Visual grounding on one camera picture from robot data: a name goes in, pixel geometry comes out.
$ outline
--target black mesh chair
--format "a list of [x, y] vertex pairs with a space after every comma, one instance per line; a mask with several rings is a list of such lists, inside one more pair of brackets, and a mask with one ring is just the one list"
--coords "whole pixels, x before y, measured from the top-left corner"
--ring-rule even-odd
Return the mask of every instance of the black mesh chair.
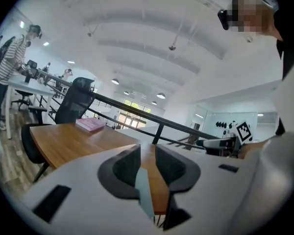
[[[84, 77], [78, 77], [73, 81], [72, 86], [68, 89], [68, 92], [66, 93], [55, 115], [54, 121], [56, 124], [74, 123], [77, 119], [81, 118], [84, 115], [86, 110], [91, 106], [95, 99], [95, 94], [90, 91], [90, 85], [92, 82], [93, 80]], [[29, 110], [37, 115], [38, 123], [26, 124], [22, 127], [22, 143], [28, 158], [34, 164], [44, 163], [33, 181], [33, 183], [35, 183], [48, 168], [49, 164], [41, 155], [33, 138], [31, 137], [29, 129], [33, 126], [48, 125], [43, 124], [42, 121], [42, 112], [46, 112], [47, 109], [37, 106], [29, 106]]]
[[[37, 76], [37, 74], [38, 74], [38, 72], [37, 72], [37, 63], [32, 61], [32, 60], [28, 60], [27, 65], [30, 66], [31, 72], [33, 74], [32, 78], [35, 78]], [[19, 110], [20, 110], [22, 104], [25, 104], [25, 105], [29, 106], [30, 101], [29, 101], [29, 99], [25, 100], [25, 98], [29, 97], [29, 96], [32, 96], [33, 93], [22, 92], [22, 91], [19, 91], [19, 90], [15, 90], [15, 91], [22, 96], [22, 99], [12, 101], [11, 105], [12, 105], [12, 103], [18, 103], [19, 104]]]

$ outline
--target wooden floor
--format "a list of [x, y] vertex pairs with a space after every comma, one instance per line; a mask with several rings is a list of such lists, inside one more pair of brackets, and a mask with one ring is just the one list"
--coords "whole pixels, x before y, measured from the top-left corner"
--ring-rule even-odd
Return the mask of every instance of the wooden floor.
[[[34, 122], [36, 121], [33, 115], [29, 113], [25, 105], [18, 112], [17, 105], [13, 104], [10, 110], [12, 139], [7, 138], [6, 131], [0, 130], [0, 183], [18, 198], [21, 198], [32, 185], [40, 168], [40, 165], [33, 164], [28, 159], [21, 141], [21, 127]], [[49, 167], [44, 175], [46, 176], [51, 171]]]

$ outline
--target book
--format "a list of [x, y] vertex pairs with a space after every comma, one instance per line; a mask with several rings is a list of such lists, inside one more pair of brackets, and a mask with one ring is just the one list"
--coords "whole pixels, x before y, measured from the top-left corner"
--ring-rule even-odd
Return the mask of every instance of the book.
[[87, 131], [95, 131], [105, 126], [104, 122], [101, 122], [95, 117], [77, 119], [75, 124]]

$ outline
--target table leg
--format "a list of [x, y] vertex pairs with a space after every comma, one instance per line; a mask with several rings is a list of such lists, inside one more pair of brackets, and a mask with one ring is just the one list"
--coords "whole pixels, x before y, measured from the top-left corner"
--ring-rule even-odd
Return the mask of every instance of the table leg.
[[12, 87], [9, 86], [6, 92], [6, 100], [5, 100], [5, 124], [6, 124], [6, 135], [8, 139], [11, 139], [11, 130], [10, 130], [10, 101], [11, 101], [11, 92]]
[[33, 105], [35, 105], [36, 98], [37, 98], [37, 94], [34, 95]]
[[44, 122], [46, 122], [48, 119], [48, 113], [49, 113], [49, 108], [50, 108], [50, 104], [51, 104], [51, 99], [52, 99], [52, 96], [49, 96], [48, 100], [47, 100], [47, 106], [46, 106], [47, 111], [45, 112], [45, 115], [44, 115]]
[[11, 109], [12, 108], [12, 104], [11, 104], [11, 99], [13, 98], [13, 88], [11, 88], [11, 92], [9, 93], [9, 95], [10, 95], [10, 104], [9, 104], [9, 109]]

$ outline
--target ceiling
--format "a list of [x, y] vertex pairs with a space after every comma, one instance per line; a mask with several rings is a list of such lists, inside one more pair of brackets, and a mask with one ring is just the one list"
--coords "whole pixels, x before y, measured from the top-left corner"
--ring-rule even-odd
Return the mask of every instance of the ceiling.
[[213, 113], [276, 112], [272, 103], [280, 80], [202, 100], [199, 106]]
[[162, 92], [167, 98], [157, 98], [157, 107], [164, 108], [190, 79], [246, 44], [241, 35], [225, 34], [218, 20], [229, 1], [20, 0], [16, 7], [42, 27], [50, 43], [44, 51], [102, 82], [117, 78], [116, 92], [138, 92], [146, 103]]

